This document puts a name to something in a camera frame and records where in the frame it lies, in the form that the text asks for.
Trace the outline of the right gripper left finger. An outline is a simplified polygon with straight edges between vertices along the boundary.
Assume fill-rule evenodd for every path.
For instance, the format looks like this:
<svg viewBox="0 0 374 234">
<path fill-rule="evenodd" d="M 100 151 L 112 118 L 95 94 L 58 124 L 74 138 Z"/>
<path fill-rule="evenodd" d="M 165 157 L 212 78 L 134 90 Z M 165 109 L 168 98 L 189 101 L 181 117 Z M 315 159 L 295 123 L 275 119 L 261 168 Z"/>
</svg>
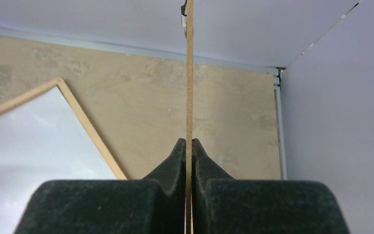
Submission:
<svg viewBox="0 0 374 234">
<path fill-rule="evenodd" d="M 182 234 L 186 141 L 142 179 L 49 180 L 31 196 L 17 234 Z"/>
</svg>

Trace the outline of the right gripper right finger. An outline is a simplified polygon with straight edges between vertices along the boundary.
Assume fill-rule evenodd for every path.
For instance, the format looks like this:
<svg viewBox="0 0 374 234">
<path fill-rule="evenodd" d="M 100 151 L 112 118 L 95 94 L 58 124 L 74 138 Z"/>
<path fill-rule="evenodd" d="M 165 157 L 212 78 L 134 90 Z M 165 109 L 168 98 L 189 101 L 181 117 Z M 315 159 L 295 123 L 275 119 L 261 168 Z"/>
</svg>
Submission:
<svg viewBox="0 0 374 234">
<path fill-rule="evenodd" d="M 337 199 L 320 182 L 234 179 L 192 141 L 196 234 L 347 234 Z"/>
</svg>

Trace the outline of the brown backing board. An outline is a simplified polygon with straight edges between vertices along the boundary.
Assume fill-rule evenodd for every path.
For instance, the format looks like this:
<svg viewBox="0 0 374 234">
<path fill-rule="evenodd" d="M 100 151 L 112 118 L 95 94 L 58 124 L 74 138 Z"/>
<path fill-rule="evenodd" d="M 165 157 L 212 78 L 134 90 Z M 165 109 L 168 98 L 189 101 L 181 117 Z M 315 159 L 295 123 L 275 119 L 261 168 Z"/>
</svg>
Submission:
<svg viewBox="0 0 374 234">
<path fill-rule="evenodd" d="M 181 6 L 182 26 L 187 40 L 187 106 L 186 106 L 186 233 L 192 233 L 192 133 L 193 133 L 193 0 Z"/>
</svg>

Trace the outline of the printed photo sheet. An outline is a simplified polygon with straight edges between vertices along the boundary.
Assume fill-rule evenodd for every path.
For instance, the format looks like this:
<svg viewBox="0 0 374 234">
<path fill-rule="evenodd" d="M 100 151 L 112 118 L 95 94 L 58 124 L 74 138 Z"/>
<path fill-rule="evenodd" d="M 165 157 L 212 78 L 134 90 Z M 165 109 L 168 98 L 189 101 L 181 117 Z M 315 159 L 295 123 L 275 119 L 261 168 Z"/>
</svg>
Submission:
<svg viewBox="0 0 374 234">
<path fill-rule="evenodd" d="M 11 234 L 43 182 L 114 174 L 56 87 L 0 116 L 0 234 Z"/>
</svg>

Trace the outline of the wooden picture frame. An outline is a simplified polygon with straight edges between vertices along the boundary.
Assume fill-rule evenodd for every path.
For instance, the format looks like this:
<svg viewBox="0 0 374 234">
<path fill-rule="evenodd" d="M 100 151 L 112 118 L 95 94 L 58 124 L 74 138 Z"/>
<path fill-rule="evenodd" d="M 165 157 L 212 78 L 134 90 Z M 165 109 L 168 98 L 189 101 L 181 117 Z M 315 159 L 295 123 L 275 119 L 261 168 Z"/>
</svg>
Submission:
<svg viewBox="0 0 374 234">
<path fill-rule="evenodd" d="M 22 94 L 3 104 L 0 104 L 0 116 L 49 92 L 51 89 L 55 87 L 58 88 L 59 91 L 62 93 L 68 105 L 71 107 L 72 111 L 78 118 L 86 133 L 93 141 L 97 150 L 101 153 L 102 157 L 104 158 L 105 162 L 113 172 L 114 176 L 117 179 L 127 180 L 128 178 L 123 172 L 123 170 L 120 168 L 117 160 L 109 151 L 108 147 L 106 146 L 101 136 L 98 134 L 98 132 L 92 125 L 90 119 L 87 117 L 86 113 L 80 106 L 79 102 L 77 101 L 77 99 L 75 98 L 67 83 L 63 80 L 63 78 L 56 78 L 54 80 L 51 80 L 41 86 L 38 86 L 26 92 L 25 94 Z"/>
</svg>

